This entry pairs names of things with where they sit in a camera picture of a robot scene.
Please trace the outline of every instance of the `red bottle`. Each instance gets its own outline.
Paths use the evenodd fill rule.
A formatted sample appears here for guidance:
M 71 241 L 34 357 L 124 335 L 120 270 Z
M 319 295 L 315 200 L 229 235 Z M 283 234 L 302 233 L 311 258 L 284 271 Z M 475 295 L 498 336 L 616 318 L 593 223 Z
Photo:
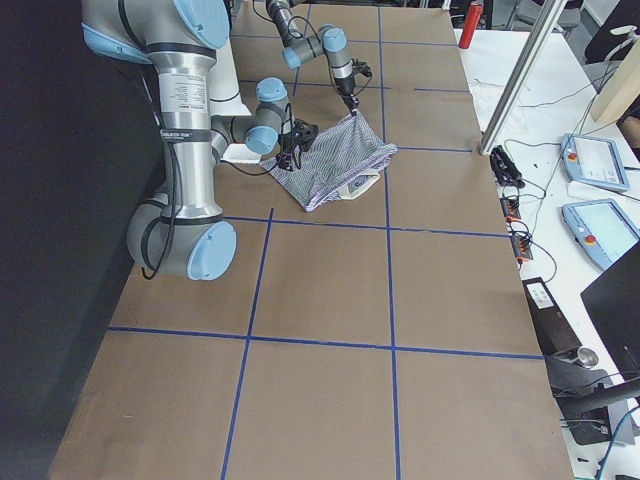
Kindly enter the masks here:
M 467 19 L 464 22 L 464 29 L 462 30 L 462 35 L 460 36 L 460 43 L 458 43 L 458 47 L 469 48 L 469 45 L 471 45 L 471 39 L 473 38 L 473 33 L 476 31 L 476 27 L 478 26 L 481 15 L 482 4 L 472 2 L 469 5 L 469 10 L 467 11 Z

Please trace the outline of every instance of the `blue tape grid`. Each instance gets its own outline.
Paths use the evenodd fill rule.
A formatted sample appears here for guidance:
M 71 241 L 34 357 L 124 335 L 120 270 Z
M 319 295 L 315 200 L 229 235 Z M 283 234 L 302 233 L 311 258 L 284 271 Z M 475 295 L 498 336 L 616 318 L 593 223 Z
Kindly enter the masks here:
M 388 87 L 384 86 L 384 64 L 383 64 L 383 48 L 384 44 L 398 44 L 398 45 L 429 45 L 429 46 L 442 46 L 442 47 L 456 47 L 455 44 L 438 44 L 438 43 L 423 43 L 423 42 L 394 42 L 384 41 L 382 38 L 382 20 L 380 8 L 377 9 L 378 14 L 378 40 L 354 40 L 355 42 L 362 43 L 377 43 L 379 56 L 380 56 L 380 86 L 368 87 L 378 88 L 380 90 L 380 98 L 382 103 L 382 138 L 386 142 L 386 119 L 385 119 L 385 90 Z M 311 16 L 311 6 L 307 11 L 307 20 Z M 252 36 L 252 35 L 232 35 L 232 37 L 239 38 L 279 38 L 270 36 Z M 323 84 L 306 84 L 298 82 L 299 69 L 296 72 L 295 80 L 293 82 L 293 95 L 295 95 L 298 85 L 311 85 L 311 86 L 330 86 Z M 428 88 L 416 88 L 416 91 L 442 91 L 442 92 L 458 92 L 458 90 L 446 90 L 446 89 L 428 89 Z M 443 152 L 471 152 L 472 150 L 466 149 L 452 149 L 452 148 L 419 148 L 419 147 L 399 147 L 404 150 L 424 150 L 424 151 L 443 151 Z M 226 334 L 226 333 L 214 333 L 214 332 L 199 332 L 199 331 L 183 331 L 183 330 L 166 330 L 166 329 L 153 329 L 153 328 L 140 328 L 140 327 L 109 327 L 109 331 L 113 332 L 131 332 L 131 333 L 145 333 L 145 334 L 160 334 L 160 335 L 177 335 L 177 336 L 190 336 L 190 337 L 205 337 L 205 338 L 219 338 L 219 339 L 231 339 L 244 341 L 244 351 L 242 356 L 242 363 L 240 366 L 240 374 L 236 387 L 236 394 L 233 404 L 233 410 L 231 415 L 231 421 L 229 425 L 229 431 L 227 435 L 227 444 L 225 448 L 224 461 L 222 471 L 220 473 L 220 479 L 226 480 L 227 471 L 229 466 L 229 459 L 231 454 L 231 448 L 233 444 L 233 435 L 235 432 L 236 419 L 238 415 L 238 409 L 240 405 L 240 398 L 242 395 L 242 386 L 244 383 L 247 359 L 249 356 L 251 342 L 271 342 L 271 343 L 288 343 L 288 344 L 302 344 L 302 345 L 315 345 L 325 347 L 337 347 L 337 348 L 358 348 L 358 349 L 374 349 L 384 350 L 391 353 L 391 372 L 392 372 L 392 388 L 393 388 L 393 418 L 394 418 L 394 436 L 395 436 L 395 461 L 396 461 L 396 480 L 402 479 L 402 467 L 401 467 L 401 444 L 400 444 L 400 421 L 399 421 L 399 404 L 398 404 L 398 374 L 397 374 L 397 355 L 398 351 L 402 352 L 414 352 L 423 354 L 445 354 L 445 355 L 462 355 L 462 356 L 475 356 L 475 357 L 492 357 L 492 358 L 508 358 L 508 359 L 526 359 L 526 360 L 543 360 L 544 357 L 540 355 L 525 355 L 515 353 L 499 353 L 499 352 L 480 352 L 480 351 L 467 351 L 467 350 L 449 350 L 449 349 L 435 349 L 435 348 L 421 348 L 410 346 L 398 346 L 396 344 L 395 334 L 395 313 L 394 313 L 394 297 L 393 297 L 393 259 L 392 259 L 392 236 L 394 231 L 402 232 L 429 232 L 434 234 L 446 234 L 446 235 L 468 235 L 468 236 L 484 236 L 484 237 L 497 237 L 508 238 L 505 234 L 492 234 L 482 232 L 462 232 L 462 231 L 450 231 L 450 230 L 433 230 L 433 229 L 418 229 L 418 228 L 399 228 L 391 226 L 390 219 L 390 203 L 389 203 L 389 182 L 387 179 L 387 171 L 384 172 L 385 177 L 385 226 L 371 226 L 371 225 L 350 225 L 350 224 L 329 224 L 329 223 L 313 223 L 313 222 L 300 222 L 293 220 L 276 220 L 274 219 L 274 209 L 271 209 L 268 219 L 261 218 L 248 218 L 248 217 L 226 217 L 229 220 L 236 221 L 249 221 L 249 222 L 262 222 L 267 223 L 267 230 L 265 234 L 264 245 L 262 249 L 262 257 L 260 259 L 260 266 L 258 270 L 258 277 L 256 280 L 256 288 L 254 292 L 253 304 L 251 308 L 251 316 L 249 319 L 249 326 L 246 335 Z M 295 338 L 278 338 L 278 337 L 264 337 L 253 336 L 253 324 L 256 315 L 256 309 L 260 296 L 260 287 L 262 283 L 262 275 L 264 272 L 264 265 L 267 256 L 267 249 L 269 244 L 269 236 L 271 233 L 271 227 L 273 224 L 291 224 L 291 225 L 306 225 L 306 226 L 328 226 L 339 228 L 357 228 L 357 229 L 375 229 L 385 230 L 387 240 L 387 273 L 389 284 L 389 327 L 391 331 L 391 344 L 390 345 L 374 345 L 365 343 L 348 343 L 348 342 L 333 342 L 333 341 L 315 341 L 307 339 L 295 339 Z
M 294 345 L 312 345 L 318 347 L 335 347 L 335 348 L 356 348 L 362 350 L 384 350 L 391 351 L 391 345 L 376 345 L 373 343 L 351 343 L 351 342 L 334 342 L 310 340 L 307 338 L 284 338 L 284 337 L 265 337 L 256 335 L 238 335 L 233 333 L 217 333 L 217 332 L 201 332 L 194 330 L 171 330 L 163 328 L 146 328 L 146 327 L 109 327 L 110 332 L 126 332 L 126 333 L 143 333 L 153 335 L 175 335 L 178 337 L 202 337 L 202 338 L 219 338 L 223 340 L 241 340 L 262 343 L 289 343 Z M 527 355 L 524 353 L 501 353 L 501 352 L 480 352 L 474 350 L 453 350 L 447 348 L 426 348 L 426 347 L 410 347 L 396 345 L 397 352 L 414 352 L 426 353 L 434 355 L 456 355 L 463 357 L 489 357 L 489 358 L 509 358 L 515 360 L 544 360 L 541 355 Z
M 387 143 L 387 122 L 384 101 L 384 55 L 382 48 L 382 13 L 378 13 L 378 53 L 380 55 L 380 101 L 382 104 L 382 140 Z M 384 206 L 387 230 L 387 277 L 389 282 L 389 327 L 391 328 L 391 382 L 393 392 L 393 433 L 396 453 L 396 480 L 402 480 L 402 461 L 400 456 L 400 412 L 398 407 L 398 359 L 396 355 L 396 325 L 393 304 L 393 254 L 391 248 L 391 209 L 389 206 L 389 178 L 384 169 Z
M 227 477 L 227 468 L 229 466 L 229 455 L 231 453 L 231 444 L 233 443 L 233 433 L 236 428 L 236 418 L 238 416 L 238 407 L 240 405 L 240 395 L 242 394 L 242 384 L 244 383 L 244 372 L 247 366 L 247 357 L 249 356 L 249 346 L 251 344 L 251 334 L 253 332 L 253 321 L 256 317 L 256 308 L 258 307 L 258 299 L 260 298 L 260 285 L 262 284 L 262 273 L 264 272 L 264 263 L 267 258 L 267 248 L 269 247 L 269 235 L 271 234 L 271 220 L 273 219 L 273 208 L 269 212 L 269 222 L 267 223 L 267 233 L 264 236 L 264 246 L 262 247 L 262 257 L 260 258 L 260 268 L 258 269 L 258 279 L 256 280 L 256 290 L 253 295 L 253 304 L 251 306 L 251 317 L 249 318 L 249 327 L 244 343 L 244 353 L 242 354 L 242 364 L 240 366 L 240 378 L 238 378 L 238 386 L 236 388 L 236 396 L 233 402 L 233 412 L 231 414 L 231 424 L 229 425 L 229 434 L 227 435 L 227 446 L 224 451 L 224 461 L 222 463 L 222 472 L 220 479 L 225 480 Z

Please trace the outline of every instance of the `warning label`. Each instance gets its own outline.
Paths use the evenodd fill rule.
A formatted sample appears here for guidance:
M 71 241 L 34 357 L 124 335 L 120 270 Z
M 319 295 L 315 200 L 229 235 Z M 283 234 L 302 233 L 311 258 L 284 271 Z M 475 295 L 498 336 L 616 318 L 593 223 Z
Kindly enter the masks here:
M 187 73 L 162 73 L 159 79 L 163 112 L 206 112 L 206 77 Z

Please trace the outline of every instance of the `white table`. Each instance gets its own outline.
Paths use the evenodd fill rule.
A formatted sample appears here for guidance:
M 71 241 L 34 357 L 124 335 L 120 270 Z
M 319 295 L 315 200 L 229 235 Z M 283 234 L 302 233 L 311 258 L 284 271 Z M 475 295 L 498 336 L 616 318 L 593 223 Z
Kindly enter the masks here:
M 505 85 L 527 36 L 526 32 L 477 31 L 471 47 L 468 50 L 459 50 L 469 82 L 478 80 L 485 84 Z M 519 104 L 537 105 L 553 102 L 588 84 L 588 78 L 562 35 L 552 34 L 525 84 Z M 514 134 L 513 129 L 511 133 L 503 132 L 498 141 L 504 144 L 506 139 L 513 138 L 530 144 L 560 142 L 563 134 L 574 131 L 594 95 L 595 90 L 589 86 L 577 95 L 555 105 L 523 108 L 519 114 L 524 115 L 523 131 L 517 134 Z M 588 133 L 600 126 L 602 125 L 595 123 L 589 116 L 583 132 Z M 623 163 L 627 166 L 638 166 L 635 156 L 615 125 L 608 126 L 594 133 L 593 136 L 614 140 Z M 544 187 L 551 178 L 560 154 L 560 147 L 531 148 L 512 142 L 508 143 L 508 147 L 524 179 Z M 631 190 L 627 194 L 640 197 L 640 172 L 627 173 L 631 183 Z M 575 243 L 573 235 L 562 220 L 560 207 L 566 203 L 581 201 L 568 195 L 568 182 L 569 179 L 560 165 L 553 173 L 547 198 L 540 208 L 534 241 L 546 248 L 557 261 L 558 272 L 547 286 L 582 344 L 592 348 L 598 354 L 600 363 L 597 368 L 605 369 L 609 373 L 616 372 L 617 368 L 597 335 L 580 299 L 580 292 L 593 282 L 601 271 Z M 604 190 L 601 192 L 599 197 L 592 198 L 614 198 L 636 225 L 640 225 L 639 202 Z M 507 194 L 509 193 L 515 193 L 515 189 L 507 190 Z M 541 192 L 536 187 L 527 185 L 521 194 L 540 196 Z M 535 212 L 539 204 L 539 201 L 530 197 L 521 200 L 520 211 L 523 220 L 531 228 L 533 228 Z M 536 247 L 533 249 L 534 261 L 523 265 L 520 272 L 522 279 L 537 276 L 543 279 L 549 278 L 553 272 L 552 261 Z M 613 377 L 612 380 L 614 383 L 621 381 L 619 376 Z M 640 415 L 636 414 L 635 418 L 636 422 L 640 421 Z M 565 440 L 576 477 L 593 478 L 597 461 L 604 455 L 607 445 L 577 445 L 568 431 L 565 432 Z M 616 473 L 640 477 L 640 445 L 638 443 L 636 442 L 635 446 L 614 448 L 605 469 L 605 479 L 613 480 Z M 589 462 L 578 462 L 578 457 L 586 458 Z

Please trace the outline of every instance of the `metal pole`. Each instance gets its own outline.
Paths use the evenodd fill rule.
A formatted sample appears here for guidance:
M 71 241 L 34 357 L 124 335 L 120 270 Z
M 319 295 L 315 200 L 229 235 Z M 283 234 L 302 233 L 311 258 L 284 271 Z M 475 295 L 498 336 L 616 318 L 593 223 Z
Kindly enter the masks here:
M 493 116 L 487 126 L 487 131 L 480 142 L 480 152 L 483 155 L 488 155 L 491 152 L 491 148 L 500 134 L 500 130 L 502 130 L 507 116 L 518 98 L 524 82 L 529 76 L 533 64 L 540 55 L 547 37 L 553 30 L 566 4 L 567 0 L 546 0 L 544 2 L 540 16 L 531 30 L 531 34 L 522 49 L 522 53 L 515 67 L 513 67 L 511 77 L 504 87 L 504 92 L 498 101 L 496 111 L 493 112 Z
M 566 418 L 580 418 L 584 412 L 606 407 L 638 395 L 640 395 L 640 378 L 604 390 L 597 390 L 583 397 L 563 399 L 561 403 L 558 403 L 560 403 L 560 408 Z

